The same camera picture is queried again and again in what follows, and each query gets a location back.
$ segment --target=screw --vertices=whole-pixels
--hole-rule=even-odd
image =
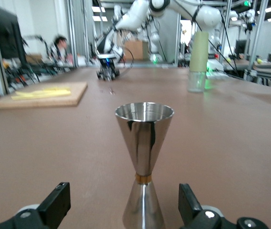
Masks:
[[[29,212],[29,211],[24,212],[24,213],[22,213],[22,214],[20,215],[21,218],[26,218],[26,217],[28,217],[28,216],[30,216],[30,212]]]
[[[246,219],[244,221],[245,225],[248,226],[249,228],[255,228],[256,227],[256,223],[254,223],[253,220],[251,219]]]
[[[206,211],[205,212],[205,215],[207,216],[207,218],[211,219],[211,218],[214,218],[215,217],[215,214],[212,213],[211,211]]]

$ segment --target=black computer monitor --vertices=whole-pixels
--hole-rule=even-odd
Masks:
[[[0,8],[0,51],[2,58],[19,58],[26,65],[18,18],[16,15]]]
[[[245,46],[246,46],[246,40],[236,41],[235,53],[236,53],[237,59],[240,59],[239,57],[240,53],[245,52]]]

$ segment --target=jigger rim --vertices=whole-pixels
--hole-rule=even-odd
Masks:
[[[138,102],[138,103],[129,103],[129,104],[124,104],[124,105],[121,105],[119,107],[117,107],[115,109],[115,115],[121,119],[125,119],[125,120],[128,120],[128,121],[134,121],[134,122],[147,122],[146,120],[140,120],[140,119],[132,119],[132,118],[126,118],[124,116],[121,116],[118,114],[118,110],[121,109],[122,107],[124,106],[128,106],[128,105],[137,105],[137,104],[154,104],[154,105],[160,105],[160,106],[163,106],[163,107],[166,107],[167,109],[169,109],[171,111],[171,114],[165,118],[159,118],[159,119],[155,119],[155,120],[152,120],[152,121],[149,121],[149,122],[157,122],[157,121],[161,121],[161,120],[165,120],[165,119],[169,119],[169,118],[172,118],[173,115],[174,115],[174,110],[170,107],[170,106],[167,106],[167,105],[164,105],[164,104],[160,104],[160,103],[154,103],[154,102]]]

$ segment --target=jigger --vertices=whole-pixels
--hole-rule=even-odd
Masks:
[[[173,114],[156,103],[126,104],[115,111],[136,171],[122,218],[126,229],[165,229],[151,174]]]

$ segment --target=cutting board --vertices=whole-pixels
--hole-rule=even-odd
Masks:
[[[13,100],[15,93],[0,98],[0,109],[32,108],[32,107],[58,107],[58,106],[77,106],[83,96],[88,84],[86,82],[74,83],[37,83],[22,88],[20,92],[33,92],[50,87],[69,87],[71,95],[30,100]]]

